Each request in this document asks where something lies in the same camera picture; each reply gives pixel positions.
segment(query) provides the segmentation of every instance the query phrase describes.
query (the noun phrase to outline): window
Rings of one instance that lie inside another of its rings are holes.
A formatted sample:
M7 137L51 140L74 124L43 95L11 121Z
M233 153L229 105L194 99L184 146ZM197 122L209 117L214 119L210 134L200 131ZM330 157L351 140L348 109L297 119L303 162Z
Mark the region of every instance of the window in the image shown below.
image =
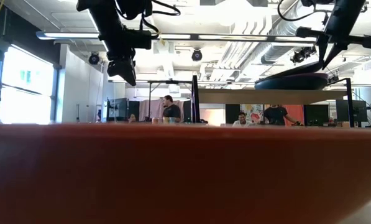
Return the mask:
M33 57L15 47L4 56L2 82L50 96L53 89L52 64Z
M50 122L51 99L11 87L3 87L0 102L0 120L6 124Z
M9 47L4 57L0 120L48 124L52 107L53 65Z

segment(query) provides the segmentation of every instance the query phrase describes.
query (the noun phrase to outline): man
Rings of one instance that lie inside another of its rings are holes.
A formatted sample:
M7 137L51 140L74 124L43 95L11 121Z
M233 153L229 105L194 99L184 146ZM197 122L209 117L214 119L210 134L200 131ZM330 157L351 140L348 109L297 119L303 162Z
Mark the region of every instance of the man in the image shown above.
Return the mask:
M234 122L232 127L248 127L248 126L253 126L253 123L250 121L246 121L246 114L243 112L240 112L237 121Z
M170 95L163 97L163 118L175 118L175 122L179 123L181 118L180 108L173 104L173 98Z
M268 120L269 124L273 125L286 125L285 118L293 124L298 122L288 115L286 108L280 105L270 105L270 107L264 111L264 116L265 119Z

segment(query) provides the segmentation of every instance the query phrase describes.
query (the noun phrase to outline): orange bowl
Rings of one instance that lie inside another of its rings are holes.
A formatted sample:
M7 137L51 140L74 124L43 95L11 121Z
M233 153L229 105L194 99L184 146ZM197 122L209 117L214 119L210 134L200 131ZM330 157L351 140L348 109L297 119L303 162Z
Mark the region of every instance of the orange bowl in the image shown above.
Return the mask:
M0 223L333 224L371 199L371 131L0 125Z

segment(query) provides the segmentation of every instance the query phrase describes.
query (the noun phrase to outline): colorful poster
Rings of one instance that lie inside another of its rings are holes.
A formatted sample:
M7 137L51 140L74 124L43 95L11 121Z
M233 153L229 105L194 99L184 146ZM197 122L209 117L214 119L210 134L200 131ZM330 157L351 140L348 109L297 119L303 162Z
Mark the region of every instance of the colorful poster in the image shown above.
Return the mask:
M263 121L263 105L240 105L240 110L246 114L246 120L254 124Z

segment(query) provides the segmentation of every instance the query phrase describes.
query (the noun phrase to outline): computer monitor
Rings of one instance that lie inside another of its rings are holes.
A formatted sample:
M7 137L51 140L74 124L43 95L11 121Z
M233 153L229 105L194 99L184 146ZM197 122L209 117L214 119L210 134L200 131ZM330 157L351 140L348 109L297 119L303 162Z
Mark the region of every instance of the computer monitor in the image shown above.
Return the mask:
M368 122L366 101L352 100L355 122ZM337 121L349 121L348 100L336 100Z
M329 105L306 105L304 113L305 126L323 126L329 122Z

